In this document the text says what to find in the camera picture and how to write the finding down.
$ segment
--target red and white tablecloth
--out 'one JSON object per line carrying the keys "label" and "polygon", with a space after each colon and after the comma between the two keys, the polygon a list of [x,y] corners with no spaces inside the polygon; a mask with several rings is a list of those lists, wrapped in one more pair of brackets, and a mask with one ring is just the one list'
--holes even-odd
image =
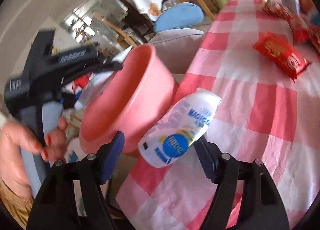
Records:
{"label": "red and white tablecloth", "polygon": [[[313,63],[293,83],[252,49],[266,31],[292,43],[287,22],[263,12],[260,4],[231,0],[225,6],[205,34],[175,101],[198,87],[222,98],[207,140],[237,160],[265,163],[292,228],[320,188],[320,62],[310,44],[297,45]],[[140,158],[117,201],[137,230],[198,230],[214,192],[192,147],[162,169]],[[241,192],[238,185],[228,226],[236,222]]]}

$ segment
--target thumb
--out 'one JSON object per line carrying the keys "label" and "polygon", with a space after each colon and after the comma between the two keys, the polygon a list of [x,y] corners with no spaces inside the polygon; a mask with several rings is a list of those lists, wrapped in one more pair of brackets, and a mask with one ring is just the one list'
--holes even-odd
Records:
{"label": "thumb", "polygon": [[42,150],[41,143],[38,142],[31,130],[17,122],[7,121],[3,127],[3,134],[9,141],[27,152],[39,154]]}

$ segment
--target yellow sleeve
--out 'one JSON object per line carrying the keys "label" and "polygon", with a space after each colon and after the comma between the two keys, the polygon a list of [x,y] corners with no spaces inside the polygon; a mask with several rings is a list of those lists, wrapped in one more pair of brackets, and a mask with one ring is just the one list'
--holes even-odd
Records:
{"label": "yellow sleeve", "polygon": [[17,223],[26,229],[33,197],[19,197],[0,178],[0,198]]}

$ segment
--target beige wall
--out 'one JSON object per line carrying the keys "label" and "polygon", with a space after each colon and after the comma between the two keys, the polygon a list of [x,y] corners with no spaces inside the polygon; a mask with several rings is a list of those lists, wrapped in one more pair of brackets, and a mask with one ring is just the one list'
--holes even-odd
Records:
{"label": "beige wall", "polygon": [[4,0],[0,6],[0,93],[12,72],[23,66],[16,64],[30,40],[50,16],[60,23],[86,0]]}

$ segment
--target finger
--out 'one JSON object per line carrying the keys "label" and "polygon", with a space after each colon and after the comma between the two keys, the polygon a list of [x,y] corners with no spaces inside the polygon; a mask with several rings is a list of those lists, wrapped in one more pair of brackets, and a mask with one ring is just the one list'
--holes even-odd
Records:
{"label": "finger", "polygon": [[60,116],[58,120],[58,128],[64,131],[67,128],[67,126],[68,126],[67,120],[64,117]]}
{"label": "finger", "polygon": [[66,140],[66,133],[59,129],[55,129],[45,136],[46,145],[53,148],[66,145]]}
{"label": "finger", "polygon": [[15,145],[20,146],[27,152],[33,154],[40,153],[42,145],[31,130],[14,121],[7,121],[3,127],[3,134],[8,140],[12,141]]}
{"label": "finger", "polygon": [[67,151],[67,146],[60,146],[59,148],[44,147],[41,151],[41,156],[44,161],[64,160],[64,154]]}

